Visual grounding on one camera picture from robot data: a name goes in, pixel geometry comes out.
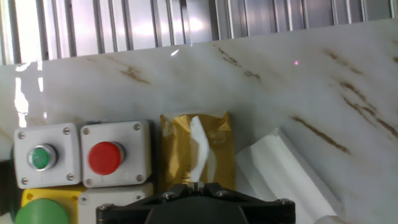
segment metal grille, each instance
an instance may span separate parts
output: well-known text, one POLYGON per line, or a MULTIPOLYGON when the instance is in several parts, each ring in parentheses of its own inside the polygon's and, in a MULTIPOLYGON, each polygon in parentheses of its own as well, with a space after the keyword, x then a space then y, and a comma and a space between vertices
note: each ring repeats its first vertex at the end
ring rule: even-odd
POLYGON ((394 18, 398 0, 1 0, 0 62, 148 49, 394 18))

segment yellow button base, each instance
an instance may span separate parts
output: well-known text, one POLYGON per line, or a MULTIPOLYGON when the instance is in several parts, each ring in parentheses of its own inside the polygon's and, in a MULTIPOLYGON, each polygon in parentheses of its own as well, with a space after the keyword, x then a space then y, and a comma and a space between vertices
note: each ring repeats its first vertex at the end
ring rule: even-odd
POLYGON ((26 189, 22 194, 21 207, 33 200, 47 198, 57 202, 67 211, 70 224, 78 224, 78 198, 85 190, 86 188, 80 185, 26 189))

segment white marble slab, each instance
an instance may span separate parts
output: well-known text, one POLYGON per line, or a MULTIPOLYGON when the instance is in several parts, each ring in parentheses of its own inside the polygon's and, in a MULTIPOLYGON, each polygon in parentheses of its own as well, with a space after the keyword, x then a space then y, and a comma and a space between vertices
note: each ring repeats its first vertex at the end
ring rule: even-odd
POLYGON ((397 57, 386 20, 0 67, 0 150, 18 125, 228 110, 237 151, 282 127, 342 219, 395 223, 397 57))

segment gold packet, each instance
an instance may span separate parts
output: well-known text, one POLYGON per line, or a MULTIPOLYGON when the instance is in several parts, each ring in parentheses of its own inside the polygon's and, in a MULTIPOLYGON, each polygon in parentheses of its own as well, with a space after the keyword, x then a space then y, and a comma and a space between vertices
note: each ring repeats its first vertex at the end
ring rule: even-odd
POLYGON ((185 114, 169 119, 162 115, 162 150, 160 152, 159 190, 174 184, 190 182, 193 153, 190 123, 199 116, 210 146, 209 159, 200 177, 203 183, 217 182, 235 189, 235 151, 231 120, 228 112, 222 117, 207 114, 185 114))

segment screw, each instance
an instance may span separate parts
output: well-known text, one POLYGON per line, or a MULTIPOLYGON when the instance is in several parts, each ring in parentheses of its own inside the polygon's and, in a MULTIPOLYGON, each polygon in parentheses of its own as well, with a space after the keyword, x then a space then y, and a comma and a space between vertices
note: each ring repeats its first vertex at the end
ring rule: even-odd
POLYGON ((224 197, 227 194, 228 194, 228 191, 226 191, 226 190, 219 190, 216 192, 217 197, 224 197))
POLYGON ((22 178, 21 182, 22 182, 23 185, 27 185, 27 179, 26 178, 22 178))
POLYGON ((70 128, 64 128, 64 129, 62 130, 62 133, 63 133, 63 134, 66 134, 66 135, 70 134, 70 128))
POLYGON ((67 175, 67 179, 70 180, 70 181, 73 181, 74 178, 75 178, 75 176, 73 174, 68 174, 67 175))
POLYGON ((175 193, 174 192, 164 192, 162 194, 162 197, 166 198, 167 200, 171 199, 171 198, 175 198, 175 193))
POLYGON ((288 204, 293 203, 291 200, 286 199, 286 198, 278 199, 275 202, 281 203, 282 205, 288 205, 288 204))
POLYGON ((90 133, 90 130, 88 128, 83 129, 83 134, 87 135, 90 133))
POLYGON ((93 181, 91 179, 87 179, 86 180, 86 185, 87 186, 90 186, 92 183, 93 183, 93 181))
POLYGON ((79 196, 79 202, 82 205, 88 204, 88 197, 86 195, 80 195, 79 196))
POLYGON ((24 139, 25 138, 25 133, 18 133, 18 138, 19 139, 24 139))
POLYGON ((110 208, 112 206, 113 206, 113 204, 111 204, 111 203, 105 203, 105 204, 99 206, 98 209, 105 210, 105 209, 110 208))
POLYGON ((141 129, 141 125, 135 124, 135 125, 134 125, 134 129, 135 129, 136 131, 140 130, 140 129, 141 129))
POLYGON ((144 180, 144 176, 143 176, 143 175, 138 175, 138 176, 136 177, 136 180, 137 180, 138 182, 141 182, 142 180, 144 180))
POLYGON ((135 193, 135 194, 134 194, 134 198, 135 198, 136 200, 140 200, 140 199, 145 198, 145 195, 143 195, 142 193, 135 193))

